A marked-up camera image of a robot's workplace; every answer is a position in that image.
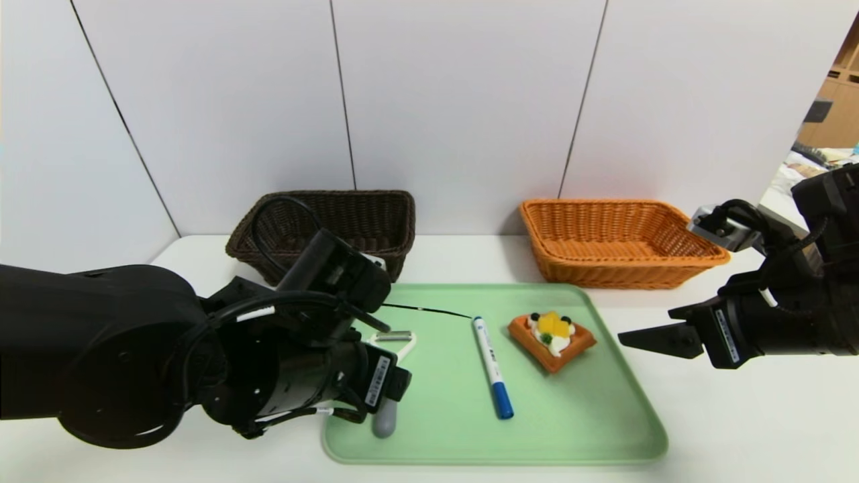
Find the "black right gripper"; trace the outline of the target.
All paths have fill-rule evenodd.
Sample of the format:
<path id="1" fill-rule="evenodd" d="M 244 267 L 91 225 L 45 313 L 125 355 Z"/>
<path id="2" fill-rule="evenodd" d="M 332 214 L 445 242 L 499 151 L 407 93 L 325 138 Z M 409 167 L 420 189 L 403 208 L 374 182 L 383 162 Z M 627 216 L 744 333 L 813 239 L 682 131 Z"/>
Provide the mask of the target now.
<path id="1" fill-rule="evenodd" d="M 738 369 L 763 356 L 813 355 L 819 349 L 817 291 L 723 294 L 668 310 L 666 326 L 618 333 L 621 345 L 684 360 L 705 348 L 717 369 Z"/>

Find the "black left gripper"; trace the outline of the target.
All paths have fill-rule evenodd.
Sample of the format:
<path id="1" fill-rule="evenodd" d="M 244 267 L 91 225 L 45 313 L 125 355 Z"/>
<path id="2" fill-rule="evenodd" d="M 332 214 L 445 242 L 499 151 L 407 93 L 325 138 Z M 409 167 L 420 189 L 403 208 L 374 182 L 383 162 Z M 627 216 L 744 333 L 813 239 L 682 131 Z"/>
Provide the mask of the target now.
<path id="1" fill-rule="evenodd" d="M 412 373 L 396 366 L 396 355 L 371 343 L 335 343 L 327 355 L 328 400 L 345 404 L 359 415 L 374 415 L 386 392 L 389 400 L 398 403 L 410 386 Z"/>

